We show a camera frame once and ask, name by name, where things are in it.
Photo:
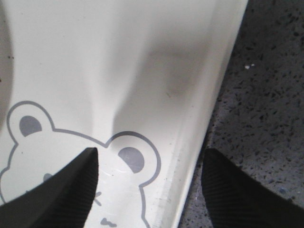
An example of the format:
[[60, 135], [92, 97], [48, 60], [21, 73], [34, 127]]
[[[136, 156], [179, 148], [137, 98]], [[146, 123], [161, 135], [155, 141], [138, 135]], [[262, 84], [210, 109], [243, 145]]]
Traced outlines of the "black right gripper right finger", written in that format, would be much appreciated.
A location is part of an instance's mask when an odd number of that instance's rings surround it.
[[215, 228], [302, 228], [303, 208], [252, 179], [216, 149], [206, 149], [202, 194]]

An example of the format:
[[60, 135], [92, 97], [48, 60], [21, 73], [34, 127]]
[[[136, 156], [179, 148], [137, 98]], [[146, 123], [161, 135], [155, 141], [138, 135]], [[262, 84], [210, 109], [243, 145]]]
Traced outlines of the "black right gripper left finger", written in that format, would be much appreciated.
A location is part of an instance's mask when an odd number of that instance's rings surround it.
[[0, 207], [2, 228], [82, 228], [98, 182], [98, 151], [86, 148], [53, 177]]

